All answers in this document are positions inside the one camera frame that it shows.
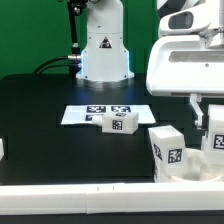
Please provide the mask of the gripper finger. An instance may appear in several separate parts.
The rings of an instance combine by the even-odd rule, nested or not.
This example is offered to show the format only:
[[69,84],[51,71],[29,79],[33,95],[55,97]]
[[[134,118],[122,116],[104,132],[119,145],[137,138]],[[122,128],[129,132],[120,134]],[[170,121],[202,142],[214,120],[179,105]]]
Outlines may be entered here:
[[190,98],[189,98],[190,105],[196,114],[195,125],[198,128],[201,128],[203,125],[203,112],[199,106],[201,99],[202,99],[202,96],[200,94],[197,94],[197,93],[190,94]]

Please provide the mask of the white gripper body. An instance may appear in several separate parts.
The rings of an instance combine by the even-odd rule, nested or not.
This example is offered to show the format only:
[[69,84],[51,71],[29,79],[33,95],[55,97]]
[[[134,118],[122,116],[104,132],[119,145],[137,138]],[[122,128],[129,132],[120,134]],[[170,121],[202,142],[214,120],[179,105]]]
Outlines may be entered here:
[[147,68],[154,96],[224,95],[224,9],[162,15]]

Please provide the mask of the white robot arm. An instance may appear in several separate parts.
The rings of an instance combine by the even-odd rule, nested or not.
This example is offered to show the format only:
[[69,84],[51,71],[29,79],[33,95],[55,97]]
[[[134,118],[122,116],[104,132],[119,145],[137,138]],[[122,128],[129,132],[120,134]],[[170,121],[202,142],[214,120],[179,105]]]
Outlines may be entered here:
[[[146,87],[154,96],[184,96],[203,129],[204,97],[224,97],[224,0],[156,0],[158,40]],[[87,0],[87,44],[77,78],[94,87],[121,84],[134,74],[123,44],[121,0]]]

